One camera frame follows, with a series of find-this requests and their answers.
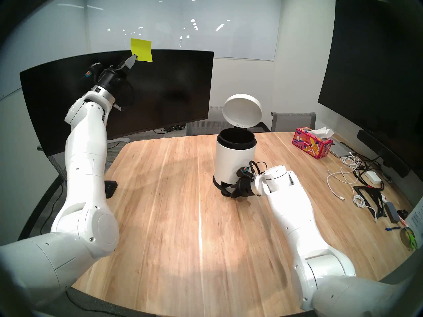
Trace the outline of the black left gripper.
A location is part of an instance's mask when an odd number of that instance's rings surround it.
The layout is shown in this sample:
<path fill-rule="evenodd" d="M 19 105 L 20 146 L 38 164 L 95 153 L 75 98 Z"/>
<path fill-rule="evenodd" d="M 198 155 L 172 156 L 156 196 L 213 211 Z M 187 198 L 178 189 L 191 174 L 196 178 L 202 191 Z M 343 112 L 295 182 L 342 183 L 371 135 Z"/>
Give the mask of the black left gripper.
<path fill-rule="evenodd" d="M 118 68 L 109 66 L 104 69 L 98 78 L 98 86 L 107 91 L 117 91 L 121 84 L 126 80 L 129 70 L 133 67 L 137 55 L 133 54 L 123 65 L 119 65 Z"/>

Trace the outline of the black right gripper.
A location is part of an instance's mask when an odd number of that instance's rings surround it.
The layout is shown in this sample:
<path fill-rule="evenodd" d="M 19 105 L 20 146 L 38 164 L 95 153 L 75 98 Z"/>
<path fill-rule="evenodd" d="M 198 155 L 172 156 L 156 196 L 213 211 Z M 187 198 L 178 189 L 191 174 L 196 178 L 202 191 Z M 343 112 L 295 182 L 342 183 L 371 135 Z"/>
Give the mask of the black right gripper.
<path fill-rule="evenodd" d="M 250 176 L 241 176 L 236 184 L 228 187 L 228 191 L 232 191 L 231 198 L 256 196 L 255 182 Z"/>

